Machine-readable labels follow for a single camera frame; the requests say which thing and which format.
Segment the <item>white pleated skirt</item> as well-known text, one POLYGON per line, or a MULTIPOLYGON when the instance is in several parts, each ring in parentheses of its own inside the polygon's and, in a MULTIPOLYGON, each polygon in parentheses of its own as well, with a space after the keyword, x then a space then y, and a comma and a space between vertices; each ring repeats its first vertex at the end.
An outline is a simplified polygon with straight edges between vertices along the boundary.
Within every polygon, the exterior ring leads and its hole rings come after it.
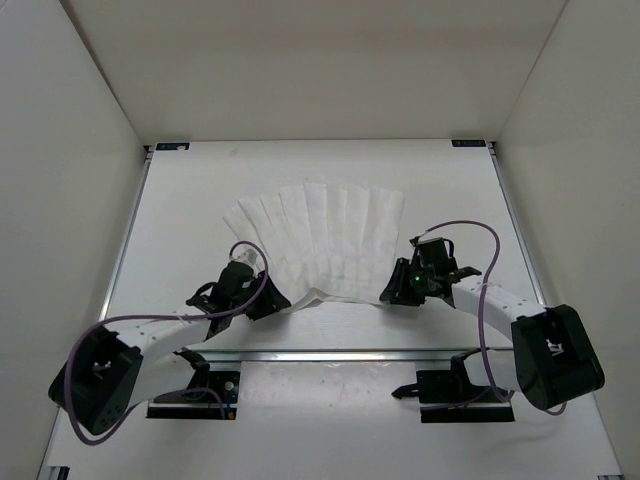
POLYGON ((285 186, 241 198, 223 216, 240 241, 265 254, 291 305, 315 301, 377 305, 396 263, 405 196, 355 184, 285 186))

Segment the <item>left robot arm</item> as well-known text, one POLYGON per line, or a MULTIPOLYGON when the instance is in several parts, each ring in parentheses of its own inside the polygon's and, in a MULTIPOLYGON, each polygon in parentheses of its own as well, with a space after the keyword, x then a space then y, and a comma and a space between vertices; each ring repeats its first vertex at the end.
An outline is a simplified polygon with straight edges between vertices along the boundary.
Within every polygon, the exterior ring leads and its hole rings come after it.
POLYGON ((291 305, 266 271, 240 261, 229 262, 186 304, 192 313, 106 319, 76 341, 48 396, 84 444, 106 441, 145 401, 215 402, 225 414, 221 394, 209 385, 209 364, 194 346, 238 316, 259 320, 291 305))

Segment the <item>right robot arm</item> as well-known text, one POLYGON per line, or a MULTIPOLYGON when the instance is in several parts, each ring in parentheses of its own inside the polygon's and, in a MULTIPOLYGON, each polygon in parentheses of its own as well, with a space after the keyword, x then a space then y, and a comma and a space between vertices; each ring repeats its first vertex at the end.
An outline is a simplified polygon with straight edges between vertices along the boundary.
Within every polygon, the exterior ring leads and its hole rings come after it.
POLYGON ((448 239, 411 243, 412 257, 397 260, 381 302, 419 307, 440 299, 475 315, 480 329, 495 329, 511 348, 488 347, 480 332, 477 348, 452 356, 446 370, 419 372, 415 384, 394 391, 395 398, 461 408, 520 392, 535 408, 550 410, 604 386, 604 371, 574 308, 531 303, 490 283, 481 271, 457 264, 448 239))

